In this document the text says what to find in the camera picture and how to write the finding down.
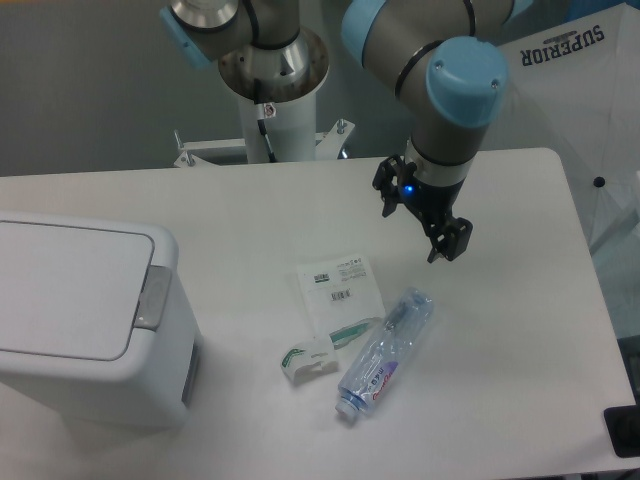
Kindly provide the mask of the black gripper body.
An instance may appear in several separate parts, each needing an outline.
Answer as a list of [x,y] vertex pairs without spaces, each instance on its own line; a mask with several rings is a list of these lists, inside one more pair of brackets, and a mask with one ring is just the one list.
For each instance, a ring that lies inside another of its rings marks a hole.
[[448,186],[434,186],[418,180],[412,173],[399,177],[401,199],[419,220],[426,235],[445,235],[460,230],[460,221],[452,213],[463,181]]

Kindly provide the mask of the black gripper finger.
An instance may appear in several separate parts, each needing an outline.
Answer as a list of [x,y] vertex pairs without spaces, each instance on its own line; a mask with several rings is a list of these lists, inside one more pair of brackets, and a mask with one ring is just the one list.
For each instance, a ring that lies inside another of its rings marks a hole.
[[399,155],[387,157],[377,167],[372,187],[380,193],[383,202],[383,218],[389,217],[396,211],[398,205],[404,204],[400,187],[397,184],[404,167],[405,162]]
[[425,233],[431,242],[429,263],[439,258],[451,262],[463,254],[469,244],[473,224],[463,217],[446,216],[442,222],[428,223]]

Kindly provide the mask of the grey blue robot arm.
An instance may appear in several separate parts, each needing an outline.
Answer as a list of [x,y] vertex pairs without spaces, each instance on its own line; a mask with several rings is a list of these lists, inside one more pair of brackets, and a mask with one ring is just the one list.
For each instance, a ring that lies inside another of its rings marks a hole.
[[[372,185],[383,214],[403,205],[431,243],[430,258],[454,260],[472,223],[453,205],[489,125],[501,109],[508,64],[489,36],[523,1],[353,1],[341,38],[358,64],[415,117],[403,154],[383,160]],[[313,104],[328,74],[323,41],[301,22],[297,1],[169,1],[160,19],[196,67],[216,65],[243,105],[252,163],[311,160]]]

